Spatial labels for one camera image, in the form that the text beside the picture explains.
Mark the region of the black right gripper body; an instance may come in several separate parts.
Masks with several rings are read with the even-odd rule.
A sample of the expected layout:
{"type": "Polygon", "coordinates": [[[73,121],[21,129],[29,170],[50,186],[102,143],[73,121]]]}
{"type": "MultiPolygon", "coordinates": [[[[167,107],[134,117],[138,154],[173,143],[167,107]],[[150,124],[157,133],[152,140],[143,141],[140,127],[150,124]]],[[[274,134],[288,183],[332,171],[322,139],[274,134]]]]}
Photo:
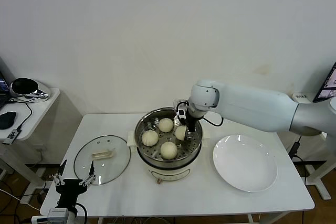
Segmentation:
{"type": "Polygon", "coordinates": [[[187,109],[185,113],[186,119],[185,119],[185,125],[187,126],[187,129],[189,132],[195,132],[196,131],[196,123],[201,119],[201,117],[194,117],[191,115],[190,110],[187,109]]]}

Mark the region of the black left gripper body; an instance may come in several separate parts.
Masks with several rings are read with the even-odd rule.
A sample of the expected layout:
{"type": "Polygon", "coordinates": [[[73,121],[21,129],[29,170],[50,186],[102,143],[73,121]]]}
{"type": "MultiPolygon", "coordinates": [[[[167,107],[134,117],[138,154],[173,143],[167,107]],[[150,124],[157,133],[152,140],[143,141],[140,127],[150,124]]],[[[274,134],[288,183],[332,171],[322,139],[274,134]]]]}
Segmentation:
{"type": "Polygon", "coordinates": [[[85,192],[81,182],[82,179],[64,179],[64,184],[56,185],[56,192],[60,194],[57,208],[71,208],[76,205],[78,196],[85,192]]]}

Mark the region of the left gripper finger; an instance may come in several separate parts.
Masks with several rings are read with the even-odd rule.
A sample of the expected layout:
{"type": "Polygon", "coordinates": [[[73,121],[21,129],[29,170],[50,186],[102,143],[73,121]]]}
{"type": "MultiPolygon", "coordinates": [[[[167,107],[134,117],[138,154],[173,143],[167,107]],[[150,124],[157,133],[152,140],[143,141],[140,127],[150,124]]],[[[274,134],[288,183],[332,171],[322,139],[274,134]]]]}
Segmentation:
{"type": "Polygon", "coordinates": [[[61,166],[58,168],[57,172],[55,174],[52,174],[53,181],[56,186],[64,185],[65,182],[62,178],[62,175],[64,173],[64,169],[66,167],[67,160],[64,160],[64,162],[61,164],[61,166]]]}
{"type": "Polygon", "coordinates": [[[89,175],[86,179],[83,179],[79,185],[80,186],[90,186],[92,182],[96,180],[96,175],[95,175],[95,167],[94,167],[94,161],[91,162],[90,170],[89,170],[89,175]]]}

